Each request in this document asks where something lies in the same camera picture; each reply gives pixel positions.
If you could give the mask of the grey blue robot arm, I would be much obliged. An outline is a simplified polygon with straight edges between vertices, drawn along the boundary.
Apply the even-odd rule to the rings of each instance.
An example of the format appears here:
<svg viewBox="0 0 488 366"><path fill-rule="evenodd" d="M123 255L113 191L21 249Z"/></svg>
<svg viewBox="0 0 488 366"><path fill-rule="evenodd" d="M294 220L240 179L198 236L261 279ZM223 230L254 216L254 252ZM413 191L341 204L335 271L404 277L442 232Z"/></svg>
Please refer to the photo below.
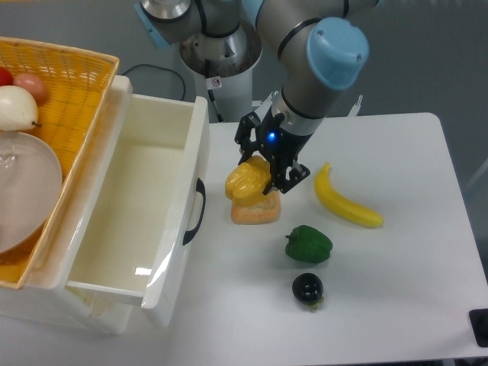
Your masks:
<svg viewBox="0 0 488 366"><path fill-rule="evenodd" d="M138 1L135 12L158 48L177 45L197 93L220 122L237 121L242 161L270 164L265 192L288 192L309 175L298 156L369 57L348 16L374 1ZM252 70L268 46L287 80L252 108Z"/></svg>

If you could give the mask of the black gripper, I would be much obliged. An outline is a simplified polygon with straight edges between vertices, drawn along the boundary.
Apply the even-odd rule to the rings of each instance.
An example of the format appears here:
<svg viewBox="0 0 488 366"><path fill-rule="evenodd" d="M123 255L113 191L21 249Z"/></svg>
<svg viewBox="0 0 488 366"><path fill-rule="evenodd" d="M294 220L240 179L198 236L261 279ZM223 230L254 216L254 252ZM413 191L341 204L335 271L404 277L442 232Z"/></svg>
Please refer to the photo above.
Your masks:
<svg viewBox="0 0 488 366"><path fill-rule="evenodd" d="M264 195L272 191L286 194L310 175L310 170L297 159L312 135L290 133L281 126L283 122L285 116L281 112L273 115L269 109L263 121L251 112L241 118L234 138L241 153L239 165L254 152L260 152L269 161L271 178L262 192Z"/></svg>

